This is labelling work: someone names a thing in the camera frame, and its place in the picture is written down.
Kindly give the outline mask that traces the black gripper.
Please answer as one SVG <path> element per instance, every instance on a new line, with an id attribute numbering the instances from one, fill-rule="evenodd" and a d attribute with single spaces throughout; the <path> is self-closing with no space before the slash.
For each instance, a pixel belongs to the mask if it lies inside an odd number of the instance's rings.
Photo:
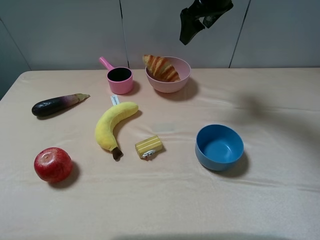
<path id="1" fill-rule="evenodd" d="M 231 0 L 195 0 L 180 13 L 179 40 L 187 45 L 200 31 L 210 28 L 225 12 L 233 8 Z"/>

